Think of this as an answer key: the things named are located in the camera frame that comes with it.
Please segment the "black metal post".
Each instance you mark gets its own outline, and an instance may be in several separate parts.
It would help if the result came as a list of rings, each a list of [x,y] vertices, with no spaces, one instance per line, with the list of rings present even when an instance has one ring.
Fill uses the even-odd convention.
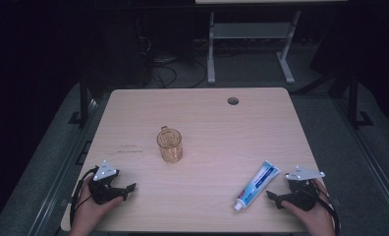
[[[372,126],[373,122],[365,111],[358,110],[359,80],[355,73],[349,79],[349,97],[347,117],[351,125],[358,129],[362,126]]]
[[[81,74],[80,82],[80,110],[75,111],[69,120],[69,124],[76,124],[79,128],[83,128],[88,119],[88,91],[86,85],[86,75]]]

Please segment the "person's left hand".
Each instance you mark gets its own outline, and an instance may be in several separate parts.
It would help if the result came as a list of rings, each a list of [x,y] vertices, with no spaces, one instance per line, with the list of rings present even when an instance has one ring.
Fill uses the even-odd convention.
[[[97,204],[93,200],[88,187],[91,179],[92,176],[89,176],[83,181],[80,205],[76,209],[69,236],[89,236],[103,217],[123,201],[122,197],[118,197],[104,205]]]

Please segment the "clear amber glass cup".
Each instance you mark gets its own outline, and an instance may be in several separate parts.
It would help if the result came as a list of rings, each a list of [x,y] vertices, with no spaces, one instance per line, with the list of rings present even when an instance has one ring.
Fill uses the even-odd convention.
[[[163,126],[156,140],[164,161],[176,163],[181,160],[183,156],[182,136],[177,130]]]

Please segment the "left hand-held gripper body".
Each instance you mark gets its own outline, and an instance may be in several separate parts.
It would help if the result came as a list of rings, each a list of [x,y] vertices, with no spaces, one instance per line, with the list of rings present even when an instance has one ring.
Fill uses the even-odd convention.
[[[127,198],[127,189],[114,188],[111,186],[111,183],[119,173],[120,171],[114,168],[107,160],[103,160],[102,163],[96,167],[96,172],[88,183],[88,187],[93,200],[97,204],[104,205],[118,197],[122,197],[123,200]]]

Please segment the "blue and white toothpaste tube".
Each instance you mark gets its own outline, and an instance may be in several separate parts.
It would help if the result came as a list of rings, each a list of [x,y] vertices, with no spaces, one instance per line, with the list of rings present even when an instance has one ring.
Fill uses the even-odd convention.
[[[255,175],[238,194],[234,209],[239,211],[247,208],[279,173],[280,170],[275,165],[269,161],[264,161]]]

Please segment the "person's right hand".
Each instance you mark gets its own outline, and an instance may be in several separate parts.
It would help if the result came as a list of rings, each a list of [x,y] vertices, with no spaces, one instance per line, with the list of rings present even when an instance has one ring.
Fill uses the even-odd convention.
[[[336,236],[333,216],[322,204],[316,203],[309,211],[286,201],[281,205],[304,224],[310,236]]]

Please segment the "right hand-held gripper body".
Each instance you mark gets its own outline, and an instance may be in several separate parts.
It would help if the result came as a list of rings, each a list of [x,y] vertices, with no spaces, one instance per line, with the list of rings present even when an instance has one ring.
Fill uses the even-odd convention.
[[[285,175],[291,193],[283,195],[281,199],[304,211],[311,210],[318,198],[318,190],[313,180],[324,176],[325,173],[322,171],[297,165]]]

